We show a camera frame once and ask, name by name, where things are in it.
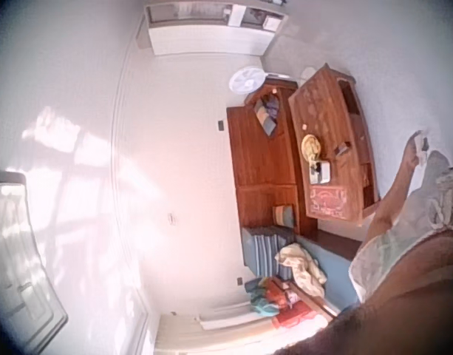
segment pillow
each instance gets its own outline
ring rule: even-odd
[[[291,205],[272,207],[273,222],[277,226],[293,228],[295,220],[293,218],[293,207]]]
[[[268,111],[262,103],[262,100],[259,99],[256,102],[256,105],[254,106],[254,112],[256,113],[256,117],[259,120],[262,128],[264,129],[265,134],[268,136],[272,135],[272,132],[276,128],[277,124],[272,119],[272,117],[269,116]]]

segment person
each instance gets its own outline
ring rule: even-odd
[[[432,152],[407,199],[417,134],[350,266],[361,303],[276,355],[453,354],[453,168]]]

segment white cloth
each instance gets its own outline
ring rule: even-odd
[[[327,281],[316,260],[297,243],[282,248],[276,260],[283,266],[290,266],[293,279],[298,287],[313,297],[324,297],[323,284]]]
[[[406,200],[398,222],[358,251],[349,274],[365,302],[394,265],[417,244],[444,229],[453,230],[453,169],[438,152],[428,159],[422,187]]]

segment floor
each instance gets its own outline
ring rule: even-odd
[[[306,67],[328,63],[355,77],[381,196],[418,129],[453,163],[453,2],[289,0],[286,8],[290,18],[262,58],[264,68],[299,78]],[[422,177],[417,168],[411,190]],[[358,240],[368,225],[320,222]]]

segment white fan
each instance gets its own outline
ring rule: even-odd
[[[315,69],[308,67],[306,70],[312,69],[312,72],[307,73],[307,78],[295,79],[289,75],[277,74],[274,72],[265,72],[262,68],[259,67],[245,67],[237,72],[231,77],[229,81],[229,88],[232,92],[238,95],[249,94],[258,90],[263,84],[266,78],[279,78],[285,80],[307,80],[314,73]]]

